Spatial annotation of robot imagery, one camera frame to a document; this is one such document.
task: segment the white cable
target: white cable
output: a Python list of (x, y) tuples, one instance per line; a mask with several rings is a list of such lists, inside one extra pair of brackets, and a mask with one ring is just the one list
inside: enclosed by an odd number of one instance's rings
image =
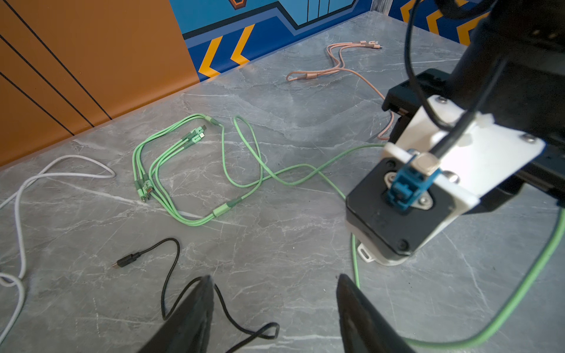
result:
[(7, 278), (11, 280), (13, 284), (18, 286), (18, 292), (19, 292), (18, 305), (16, 305), (16, 310), (14, 310), (14, 313), (12, 314), (12, 317), (8, 321), (6, 328), (4, 329), (4, 331), (2, 331), (2, 334), (0, 334), (0, 345), (1, 345), (2, 342), (4, 341), (4, 338), (6, 338), (6, 335), (8, 335), (8, 332), (16, 322), (16, 319), (20, 315), (21, 308), (24, 306), (25, 289), (23, 283), (21, 283), (20, 279), (17, 278), (16, 276), (12, 276), (11, 274), (0, 272), (0, 278)]
[[(45, 173), (55, 163), (57, 163), (60, 160), (67, 159), (67, 158), (80, 158), (80, 159), (87, 160), (89, 162), (92, 162), (92, 163), (99, 165), (100, 167), (104, 168), (105, 170), (110, 172), (110, 175), (98, 175), (98, 174), (87, 174), (87, 173)], [(65, 156), (62, 156), (62, 157), (59, 157), (59, 158), (53, 160), (53, 162), (49, 163), (45, 168), (43, 168), (43, 170), (41, 172), (39, 172), (38, 175), (32, 176), (31, 178), (28, 178), (26, 181), (24, 181), (24, 183), (20, 186), (20, 189), (16, 193), (14, 193), (12, 196), (10, 196), (8, 199), (6, 199), (4, 202), (2, 202), (0, 204), (0, 209), (1, 209), (5, 205), (7, 205), (10, 201), (12, 201), (14, 198), (16, 199), (16, 202), (14, 203), (14, 218), (16, 220), (16, 233), (18, 235), (18, 246), (19, 246), (19, 251), (20, 251), (20, 273), (19, 273), (19, 275), (17, 277), (15, 277), (11, 274), (0, 272), (0, 285), (2, 285), (4, 287), (17, 286), (18, 290), (19, 290), (18, 305), (16, 306), (16, 310), (14, 311), (12, 318), (8, 322), (8, 325), (6, 326), (6, 328), (4, 329), (2, 334), (0, 335), (0, 345), (2, 344), (2, 341), (4, 340), (6, 335), (8, 334), (8, 331), (10, 331), (10, 329), (12, 328), (14, 322), (18, 318), (18, 315), (20, 315), (21, 308), (24, 304), (24, 297), (25, 297), (24, 286), (21, 282), (21, 279), (24, 278), (24, 276), (25, 276), (25, 271), (26, 271), (26, 268), (27, 268), (27, 262), (26, 262), (26, 258), (25, 258), (24, 237), (23, 237), (22, 232), (21, 232), (21, 219), (20, 219), (21, 195), (23, 194), (24, 190), (26, 188), (28, 188), (30, 185), (32, 185), (37, 179), (47, 178), (47, 177), (57, 177), (57, 176), (75, 176), (75, 177), (91, 177), (91, 178), (98, 178), (98, 179), (108, 179), (108, 178), (115, 177), (116, 173), (112, 169), (110, 169), (109, 167), (105, 166), (104, 164), (102, 164), (102, 163), (100, 163), (97, 160), (94, 160), (92, 158), (74, 155), (74, 154), (65, 155)]]

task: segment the black cable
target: black cable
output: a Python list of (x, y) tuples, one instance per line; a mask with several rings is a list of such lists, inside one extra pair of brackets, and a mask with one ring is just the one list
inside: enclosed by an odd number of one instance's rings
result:
[(490, 9), (496, 0), (483, 0), (473, 8), (465, 10), (455, 3), (455, 0), (434, 0), (437, 8), (440, 9), (444, 17), (452, 20), (464, 20), (479, 16)]
[(441, 130), (450, 131), (452, 129), (452, 126), (442, 121), (437, 116), (432, 106), (429, 105), (424, 90), (422, 90), (422, 88), (420, 87), (420, 84), (418, 83), (418, 79), (416, 78), (416, 74), (414, 74), (414, 70), (412, 69), (412, 60), (410, 59), (410, 42), (412, 40), (412, 29), (414, 27), (414, 19), (416, 18), (416, 12), (418, 10), (418, 6), (420, 5), (420, 2), (421, 0), (416, 0), (414, 2), (414, 7), (412, 8), (410, 19), (408, 20), (408, 28), (406, 28), (406, 38), (404, 41), (404, 66), (406, 67), (406, 74), (408, 75), (410, 86), (418, 96), (418, 99), (422, 104), (422, 107), (424, 107), (424, 110), (426, 114), (428, 114), (430, 120)]
[[(175, 260), (173, 261), (173, 265), (171, 266), (171, 269), (169, 270), (169, 273), (167, 274), (167, 277), (165, 278), (165, 282), (163, 284), (163, 290), (161, 291), (161, 315), (163, 317), (163, 320), (167, 320), (169, 319), (169, 317), (171, 317), (171, 315), (173, 314), (173, 312), (175, 311), (177, 305), (180, 303), (182, 296), (186, 293), (186, 291), (196, 282), (198, 282), (202, 277), (196, 277), (194, 279), (192, 279), (190, 282), (188, 282), (188, 284), (182, 289), (182, 291), (180, 292), (179, 296), (176, 298), (175, 303), (173, 304), (173, 306), (171, 307), (171, 310), (169, 311), (169, 313), (166, 313), (166, 308), (165, 308), (165, 291), (167, 290), (167, 285), (169, 283), (169, 279), (171, 278), (171, 273), (173, 272), (173, 269), (175, 268), (178, 260), (179, 260), (179, 256), (180, 256), (180, 243), (177, 239), (175, 238), (166, 238), (161, 240), (160, 242), (156, 243), (155, 245), (151, 246), (148, 249), (145, 249), (143, 251), (140, 252), (136, 252), (135, 254), (130, 254), (127, 255), (121, 259), (119, 259), (112, 267), (124, 267), (129, 265), (130, 263), (134, 262), (135, 260), (137, 260), (141, 255), (145, 254), (146, 252), (149, 252), (153, 249), (155, 249), (156, 247), (158, 247), (159, 245), (167, 242), (167, 241), (174, 241), (177, 247), (177, 251), (176, 251), (176, 256), (175, 256)], [(276, 339), (279, 336), (279, 330), (280, 330), (280, 325), (278, 323), (268, 323), (265, 326), (261, 327), (259, 330), (257, 331), (253, 331), (253, 330), (249, 330), (246, 328), (243, 328), (242, 326), (240, 326), (233, 318), (232, 316), (229, 314), (228, 312), (228, 307), (225, 305), (225, 300), (224, 297), (222, 296), (220, 289), (218, 288), (218, 286), (216, 284), (214, 284), (214, 290), (216, 291), (216, 294), (218, 295), (218, 299), (220, 300), (220, 304), (221, 304), (221, 308), (224, 311), (225, 316), (228, 318), (229, 322), (239, 331), (250, 335), (249, 337), (247, 337), (246, 339), (244, 339), (243, 341), (239, 342), (238, 344), (236, 344), (235, 346), (233, 346), (232, 348), (230, 348), (226, 353), (231, 353), (231, 352), (235, 352), (236, 350), (238, 350), (239, 348), (243, 347), (244, 345), (246, 345), (247, 343), (253, 341), (254, 339), (256, 339), (257, 337), (259, 338), (263, 338), (263, 339)], [(273, 335), (268, 335), (268, 334), (263, 334), (266, 330), (268, 330), (269, 328), (275, 328), (275, 333)]]
[(429, 152), (431, 154), (438, 158), (442, 158), (457, 143), (457, 140), (459, 140), (465, 130), (474, 121), (476, 113), (486, 101), (486, 98), (489, 96), (496, 82), (498, 82), (502, 71), (506, 67), (506, 62), (506, 58), (499, 58), (495, 61), (494, 66), (490, 69), (489, 74), (485, 78), (483, 86), (475, 98), (475, 101), (466, 112), (461, 114), (461, 117), (453, 129), (430, 149)]

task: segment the pink cable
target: pink cable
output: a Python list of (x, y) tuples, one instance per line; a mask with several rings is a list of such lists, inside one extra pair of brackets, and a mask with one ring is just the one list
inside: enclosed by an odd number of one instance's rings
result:
[[(340, 50), (338, 52), (339, 59), (336, 58), (332, 53), (332, 50), (335, 49), (335, 48), (340, 48)], [(380, 93), (380, 91), (375, 86), (373, 86), (360, 73), (358, 73), (357, 71), (353, 71), (351, 69), (345, 68), (345, 60), (342, 56), (342, 51), (343, 51), (343, 49), (349, 49), (349, 48), (380, 49), (380, 48), (382, 48), (382, 46), (380, 46), (379, 43), (377, 43), (375, 41), (370, 41), (370, 42), (367, 42), (367, 41), (344, 42), (344, 43), (330, 44), (325, 48), (325, 50), (328, 53), (329, 57), (332, 58), (332, 60), (335, 62), (336, 65), (334, 67), (329, 68), (329, 69), (325, 69), (325, 70), (316, 70), (316, 71), (293, 71), (286, 76), (286, 80), (289, 81), (289, 82), (290, 81), (296, 81), (296, 80), (309, 80), (309, 79), (315, 79), (319, 76), (331, 75), (331, 74), (337, 73), (339, 71), (347, 71), (347, 72), (351, 72), (351, 73), (359, 76), (359, 78), (362, 79), (363, 81), (365, 81), (365, 83), (367, 85), (369, 85), (369, 87), (371, 87), (382, 99), (385, 99), (385, 96), (382, 93)], [(298, 74), (298, 73), (302, 73), (303, 75), (290, 78), (290, 76)], [(388, 137), (383, 137), (383, 135), (388, 131), (388, 129), (390, 129), (393, 122), (394, 122), (394, 113), (392, 113), (392, 111), (391, 111), (390, 112), (390, 121), (389, 121), (388, 125), (377, 135), (377, 138), (379, 140), (386, 141), (386, 140), (389, 139)]]

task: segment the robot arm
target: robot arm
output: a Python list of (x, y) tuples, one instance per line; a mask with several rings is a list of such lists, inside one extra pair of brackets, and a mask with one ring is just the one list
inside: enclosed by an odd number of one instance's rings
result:
[[(442, 12), (453, 3), (436, 2)], [(452, 74), (416, 77), (411, 16), (409, 80), (383, 104), (401, 118), (379, 164), (346, 200), (346, 225), (365, 260), (400, 264), (459, 215), (493, 210), (523, 182), (565, 199), (563, 162), (539, 161), (565, 147), (565, 43), (555, 34), (563, 18), (563, 2), (499, 0)]]

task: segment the gray marble surface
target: gray marble surface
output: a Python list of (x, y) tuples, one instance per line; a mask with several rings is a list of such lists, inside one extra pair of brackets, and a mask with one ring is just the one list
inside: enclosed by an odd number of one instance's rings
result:
[[(150, 134), (201, 112), (227, 127), (228, 169), (238, 181), (255, 180), (258, 167), (230, 121), (240, 114), (255, 128), (267, 164), (320, 165), (363, 144), (386, 125), (381, 99), (357, 77), (339, 73), (286, 82), (294, 69), (330, 64), (328, 43), (378, 40), (382, 50), (351, 50), (350, 68), (386, 90), (406, 79), (402, 59), (405, 24), (367, 13), (285, 50), (82, 134), (0, 172), (0, 199), (64, 154), (81, 154), (116, 171), (112, 180), (42, 179), (25, 192), (21, 211), (28, 275), (27, 300), (1, 352), (136, 352), (162, 324), (159, 296), (174, 257), (163, 245), (123, 269), (118, 258), (165, 237), (182, 244), (167, 303), (191, 278), (212, 274), (233, 317), (243, 326), (281, 325), (280, 338), (256, 340), (247, 351), (343, 351), (335, 289), (351, 275), (344, 203), (319, 178), (288, 188), (267, 181), (249, 199), (205, 226), (191, 228), (160, 205), (141, 203), (132, 186), (132, 150)], [(453, 69), (464, 47), (415, 30), (418, 71)], [(150, 161), (176, 141), (172, 134), (144, 154)], [(379, 149), (363, 149), (328, 169), (349, 192), (371, 170)], [(65, 161), (56, 171), (94, 172)], [(301, 172), (286, 176), (297, 178)], [(203, 216), (241, 194), (221, 167), (220, 134), (209, 126), (191, 153), (162, 169), (180, 210)], [(360, 263), (362, 289), (402, 335), (453, 340), (478, 331), (512, 293), (548, 239), (557, 209), (541, 192), (525, 188), (500, 210), (463, 216), (405, 264), (385, 268)], [(0, 268), (17, 273), (13, 206), (0, 210)], [(560, 246), (511, 319), (485, 345), (468, 352), (558, 352), (565, 345), (565, 248)], [(0, 327), (16, 303), (16, 290), (0, 287)], [(216, 301), (209, 352), (243, 339)]]

